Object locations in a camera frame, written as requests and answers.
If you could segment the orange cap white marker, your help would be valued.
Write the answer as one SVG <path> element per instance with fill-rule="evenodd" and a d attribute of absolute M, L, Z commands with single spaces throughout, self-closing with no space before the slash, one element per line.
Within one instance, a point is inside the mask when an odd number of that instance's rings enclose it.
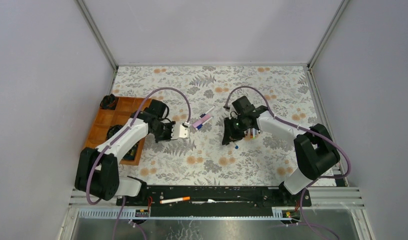
<path fill-rule="evenodd" d="M 169 198 L 169 199 L 162 199 L 159 201 L 160 204 L 171 204 L 183 201 L 189 201 L 191 199 L 190 196 L 178 197 L 178 198 Z"/>

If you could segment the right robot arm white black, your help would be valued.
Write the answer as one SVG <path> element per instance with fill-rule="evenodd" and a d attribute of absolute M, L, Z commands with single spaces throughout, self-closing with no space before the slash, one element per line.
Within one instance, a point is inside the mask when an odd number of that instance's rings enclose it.
<path fill-rule="evenodd" d="M 301 127 L 272 114 L 265 105 L 255 107 L 246 96 L 233 103 L 235 117 L 223 120 L 222 145 L 242 140 L 247 130 L 260 130 L 283 139 L 294 147 L 297 169 L 279 185 L 279 201 L 285 206 L 299 199 L 299 192 L 340 161 L 340 154 L 322 124 Z"/>

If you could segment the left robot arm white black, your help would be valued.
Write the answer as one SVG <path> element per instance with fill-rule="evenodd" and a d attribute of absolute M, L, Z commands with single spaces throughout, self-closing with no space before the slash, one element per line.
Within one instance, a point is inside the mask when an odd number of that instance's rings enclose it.
<path fill-rule="evenodd" d="M 126 123 L 104 143 L 85 147 L 79 157 L 74 187 L 108 201 L 115 196 L 127 196 L 136 206 L 147 200 L 146 183 L 136 177 L 121 177 L 119 164 L 125 155 L 147 135 L 156 141 L 173 138 L 174 121 L 164 122 L 168 106 L 151 100 L 144 110 L 134 111 Z"/>

